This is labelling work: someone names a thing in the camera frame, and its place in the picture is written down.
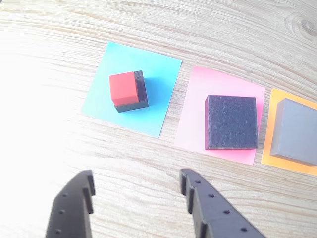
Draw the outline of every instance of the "orange paper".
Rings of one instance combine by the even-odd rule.
[[[281,159],[278,157],[274,157],[270,155],[272,140],[273,140],[273,132],[275,126],[275,118],[276,118],[276,107],[277,103],[282,101],[283,99],[288,98],[295,102],[304,104],[308,107],[314,108],[317,110],[317,103],[313,103],[304,98],[300,98],[298,96],[292,95],[290,93],[286,93],[277,89],[272,90],[271,100],[269,105],[268,112],[268,120],[267,120],[267,129],[266,129],[266,137],[263,149],[262,156],[262,164],[272,165],[275,167],[279,167],[287,170],[294,170],[298,172],[303,172],[310,175],[317,175],[317,166],[308,166],[300,163],[296,163],[293,161]]]

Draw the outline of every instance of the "block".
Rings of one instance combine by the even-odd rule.
[[[257,147],[256,99],[208,95],[205,100],[205,149]]]
[[[284,99],[277,104],[271,156],[317,165],[317,110]]]
[[[148,95],[145,88],[145,82],[142,71],[136,71],[134,73],[134,78],[137,85],[138,102],[126,105],[115,106],[118,112],[125,112],[139,108],[146,108],[149,106]]]
[[[134,72],[109,76],[111,100],[121,106],[139,102]]]

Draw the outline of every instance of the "pink sticky note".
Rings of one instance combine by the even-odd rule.
[[[207,95],[255,97],[260,131],[265,88],[211,69],[194,67],[186,93],[175,146],[226,160],[253,165],[256,149],[205,150],[205,100]]]

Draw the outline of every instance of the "wood grain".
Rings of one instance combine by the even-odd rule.
[[[261,165],[272,88],[317,101],[315,0],[3,0],[0,236],[45,236],[93,169],[94,238],[193,238],[178,171],[203,174],[268,238],[315,238],[317,178]],[[80,114],[107,43],[183,60],[160,139]],[[173,147],[193,66],[266,87],[255,166]]]

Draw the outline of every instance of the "stacked blocks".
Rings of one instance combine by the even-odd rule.
[[[111,100],[117,111],[148,107],[148,96],[142,71],[109,76]]]

